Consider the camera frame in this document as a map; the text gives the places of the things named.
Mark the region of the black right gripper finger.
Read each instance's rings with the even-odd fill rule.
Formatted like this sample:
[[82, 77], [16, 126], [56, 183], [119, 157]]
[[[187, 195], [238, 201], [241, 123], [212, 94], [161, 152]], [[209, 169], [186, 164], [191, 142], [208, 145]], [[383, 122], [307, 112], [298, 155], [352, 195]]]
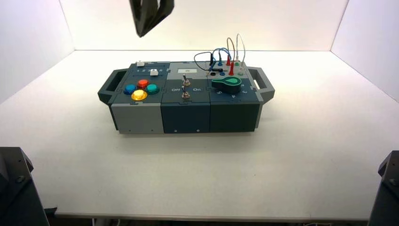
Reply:
[[160, 3], [157, 0], [130, 0], [129, 3], [136, 33], [141, 38], [159, 23]]
[[142, 37], [168, 17], [174, 8], [173, 0], [143, 0]]

